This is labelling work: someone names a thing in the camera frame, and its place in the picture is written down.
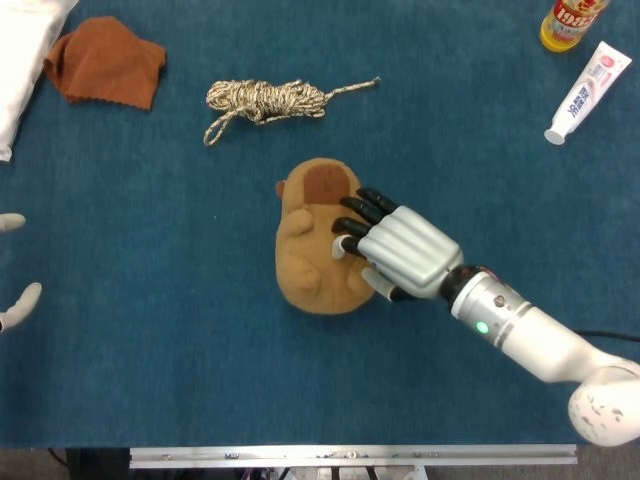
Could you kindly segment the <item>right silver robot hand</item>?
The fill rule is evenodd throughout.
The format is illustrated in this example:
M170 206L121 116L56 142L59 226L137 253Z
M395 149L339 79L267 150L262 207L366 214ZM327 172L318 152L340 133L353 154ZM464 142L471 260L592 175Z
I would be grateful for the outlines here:
M364 259L360 276L390 302L435 299L446 277L463 265L458 243L375 189L361 187L339 204L359 218L342 216L333 222L332 257Z

